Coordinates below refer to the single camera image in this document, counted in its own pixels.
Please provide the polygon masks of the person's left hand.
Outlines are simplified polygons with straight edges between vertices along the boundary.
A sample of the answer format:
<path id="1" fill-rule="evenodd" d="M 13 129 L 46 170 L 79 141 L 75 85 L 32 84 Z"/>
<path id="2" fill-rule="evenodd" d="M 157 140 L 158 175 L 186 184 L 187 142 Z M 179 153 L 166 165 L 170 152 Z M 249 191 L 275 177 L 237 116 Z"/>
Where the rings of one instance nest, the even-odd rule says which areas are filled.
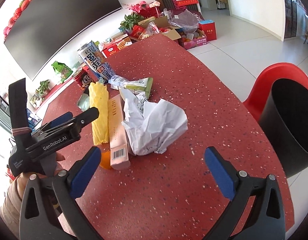
<path id="1" fill-rule="evenodd" d="M 16 182 L 17 182 L 17 193 L 20 197 L 20 199 L 23 199 L 24 196 L 24 192 L 25 192 L 25 188 L 26 185 L 30 179 L 30 176 L 32 174 L 35 174 L 36 176 L 38 176 L 39 178 L 46 178 L 46 177 L 50 177 L 50 176 L 54 176 L 57 175 L 59 171 L 61 171 L 63 169 L 61 162 L 65 161 L 65 156 L 62 155 L 59 152 L 56 152 L 56 166 L 53 169 L 53 175 L 49 174 L 46 175 L 46 172 L 43 171 L 43 173 L 38 173 L 38 172 L 23 172 L 21 173 L 19 176 L 17 176 Z"/>

